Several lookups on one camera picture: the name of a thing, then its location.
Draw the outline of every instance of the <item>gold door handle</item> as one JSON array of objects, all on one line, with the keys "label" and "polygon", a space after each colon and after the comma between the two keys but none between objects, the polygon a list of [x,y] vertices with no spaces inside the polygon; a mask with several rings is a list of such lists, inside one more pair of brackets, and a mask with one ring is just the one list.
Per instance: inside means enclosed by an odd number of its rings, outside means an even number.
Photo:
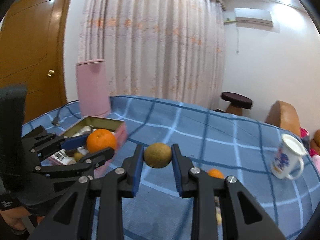
[{"label": "gold door handle", "polygon": [[47,73],[47,76],[48,76],[48,77],[51,77],[51,76],[54,75],[54,73],[55,73],[55,71],[54,71],[53,69],[50,69],[50,70],[48,71],[48,73]]}]

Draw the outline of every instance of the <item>white mug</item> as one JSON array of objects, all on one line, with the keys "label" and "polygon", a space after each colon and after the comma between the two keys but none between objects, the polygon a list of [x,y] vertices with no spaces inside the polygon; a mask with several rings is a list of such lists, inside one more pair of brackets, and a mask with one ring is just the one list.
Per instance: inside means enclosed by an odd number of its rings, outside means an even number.
[{"label": "white mug", "polygon": [[[275,154],[275,158],[271,163],[271,171],[279,179],[296,179],[298,178],[304,169],[304,162],[302,157],[307,154],[304,146],[296,138],[289,134],[283,133],[281,135],[281,144],[278,148],[278,152]],[[289,173],[296,166],[297,162],[300,162],[300,171],[297,176],[292,177]]]}]

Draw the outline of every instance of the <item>air conditioner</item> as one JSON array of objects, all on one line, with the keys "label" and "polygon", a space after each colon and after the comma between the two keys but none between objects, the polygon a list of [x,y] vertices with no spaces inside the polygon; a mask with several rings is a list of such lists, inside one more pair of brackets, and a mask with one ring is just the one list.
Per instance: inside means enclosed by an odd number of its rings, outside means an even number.
[{"label": "air conditioner", "polygon": [[273,26],[269,11],[250,8],[235,8],[236,20],[238,22],[261,24]]}]

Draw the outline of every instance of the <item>blue plaid tablecloth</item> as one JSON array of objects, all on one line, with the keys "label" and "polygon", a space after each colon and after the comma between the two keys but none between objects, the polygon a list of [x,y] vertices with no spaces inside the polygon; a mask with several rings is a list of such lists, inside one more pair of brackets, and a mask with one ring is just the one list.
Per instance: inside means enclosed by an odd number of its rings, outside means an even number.
[{"label": "blue plaid tablecloth", "polygon": [[[126,122],[128,140],[114,156],[108,171],[131,156],[138,143],[178,143],[183,155],[195,166],[208,171],[218,168],[225,176],[235,175],[256,197],[288,240],[295,239],[320,200],[320,177],[310,156],[296,180],[280,180],[269,165],[280,143],[277,127],[246,117],[217,113],[200,106],[137,96],[110,98],[109,118]],[[60,112],[61,126],[51,121],[57,110],[23,126],[23,135],[38,125],[61,133],[81,117],[78,103]],[[172,165],[151,169],[144,164],[140,188],[134,199],[123,199],[125,239],[190,239],[192,200],[181,199],[176,191]]]}]

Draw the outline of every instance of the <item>metal bolt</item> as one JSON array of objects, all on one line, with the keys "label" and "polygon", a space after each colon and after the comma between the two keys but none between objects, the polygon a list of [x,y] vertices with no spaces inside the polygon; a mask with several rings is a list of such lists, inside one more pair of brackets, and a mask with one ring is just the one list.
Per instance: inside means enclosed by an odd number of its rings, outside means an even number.
[{"label": "metal bolt", "polygon": [[193,174],[199,174],[200,173],[200,169],[198,167],[192,167],[190,169],[191,173]]},{"label": "metal bolt", "polygon": [[116,168],[115,169],[115,173],[120,175],[120,174],[124,174],[124,168],[120,167],[120,168]]},{"label": "metal bolt", "polygon": [[86,182],[88,181],[88,177],[86,177],[86,176],[81,176],[81,177],[78,179],[78,181],[79,181],[80,183],[86,183]]},{"label": "metal bolt", "polygon": [[230,183],[235,183],[237,181],[237,178],[235,176],[228,176],[227,181]]}]

